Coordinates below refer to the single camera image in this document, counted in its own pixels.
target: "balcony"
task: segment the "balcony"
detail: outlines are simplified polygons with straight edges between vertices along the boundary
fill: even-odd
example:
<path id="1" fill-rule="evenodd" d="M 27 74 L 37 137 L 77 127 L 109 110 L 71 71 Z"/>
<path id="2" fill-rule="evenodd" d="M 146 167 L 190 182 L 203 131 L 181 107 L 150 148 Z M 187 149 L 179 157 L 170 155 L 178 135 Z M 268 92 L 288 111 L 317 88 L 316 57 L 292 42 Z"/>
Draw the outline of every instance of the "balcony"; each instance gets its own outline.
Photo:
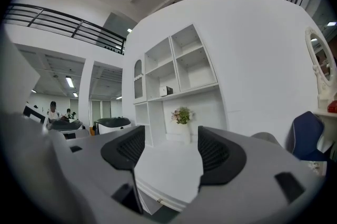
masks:
<path id="1" fill-rule="evenodd" d="M 124 37 L 89 21 L 52 9 L 30 4 L 9 4 L 3 21 L 79 39 L 124 55 Z"/>

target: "ornate mirror frame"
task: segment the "ornate mirror frame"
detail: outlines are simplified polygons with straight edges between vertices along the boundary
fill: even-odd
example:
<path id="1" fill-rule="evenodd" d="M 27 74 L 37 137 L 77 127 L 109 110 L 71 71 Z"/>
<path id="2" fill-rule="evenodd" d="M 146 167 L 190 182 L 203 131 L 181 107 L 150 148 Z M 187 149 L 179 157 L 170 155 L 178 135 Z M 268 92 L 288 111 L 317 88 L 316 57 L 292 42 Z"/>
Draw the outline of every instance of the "ornate mirror frame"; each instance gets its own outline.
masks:
<path id="1" fill-rule="evenodd" d="M 321 46 L 324 49 L 326 57 L 330 64 L 330 80 L 327 80 L 323 71 L 320 67 L 320 64 L 316 58 L 315 51 L 312 47 L 311 43 L 311 35 L 314 34 L 315 38 L 320 42 Z M 319 101 L 319 108 L 326 109 L 328 104 L 334 100 L 337 94 L 337 67 L 334 61 L 332 52 L 328 43 L 326 42 L 325 38 L 321 37 L 321 33 L 318 33 L 313 28 L 308 27 L 305 30 L 305 41 L 308 47 L 310 57 L 313 63 L 313 70 L 317 77 L 317 85 L 318 85 L 318 101 Z"/>

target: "small white box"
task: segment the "small white box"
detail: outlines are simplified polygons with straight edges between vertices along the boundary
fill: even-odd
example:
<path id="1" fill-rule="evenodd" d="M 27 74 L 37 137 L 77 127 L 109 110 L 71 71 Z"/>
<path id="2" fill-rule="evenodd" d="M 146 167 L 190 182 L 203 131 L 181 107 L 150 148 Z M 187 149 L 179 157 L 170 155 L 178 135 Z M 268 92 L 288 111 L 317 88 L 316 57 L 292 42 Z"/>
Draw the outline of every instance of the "small white box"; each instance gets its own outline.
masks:
<path id="1" fill-rule="evenodd" d="M 160 96 L 163 97 L 163 96 L 166 96 L 166 95 L 173 94 L 173 88 L 171 88 L 171 87 L 160 87 L 159 92 L 160 92 Z"/>

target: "green plant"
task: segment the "green plant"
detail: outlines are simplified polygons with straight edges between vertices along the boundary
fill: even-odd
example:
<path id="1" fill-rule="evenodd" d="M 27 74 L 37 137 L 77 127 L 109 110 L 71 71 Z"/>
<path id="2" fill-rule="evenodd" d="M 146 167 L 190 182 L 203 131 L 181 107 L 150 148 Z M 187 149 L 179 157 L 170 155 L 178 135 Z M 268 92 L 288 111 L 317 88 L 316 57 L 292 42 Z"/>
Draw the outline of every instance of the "green plant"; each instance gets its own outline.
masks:
<path id="1" fill-rule="evenodd" d="M 187 124 L 192 119 L 192 112 L 187 107 L 180 107 L 172 113 L 172 120 L 177 124 Z"/>

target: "white vase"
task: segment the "white vase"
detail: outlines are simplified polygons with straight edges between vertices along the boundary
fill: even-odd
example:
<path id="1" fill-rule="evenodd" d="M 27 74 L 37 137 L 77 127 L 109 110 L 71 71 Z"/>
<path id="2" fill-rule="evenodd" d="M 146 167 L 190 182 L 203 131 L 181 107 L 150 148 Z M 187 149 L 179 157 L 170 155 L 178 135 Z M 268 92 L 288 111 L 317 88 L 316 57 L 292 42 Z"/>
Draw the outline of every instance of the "white vase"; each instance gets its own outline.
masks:
<path id="1" fill-rule="evenodd" d="M 179 124 L 179 125 L 184 144 L 189 145 L 191 143 L 191 134 L 189 125 L 188 124 Z"/>

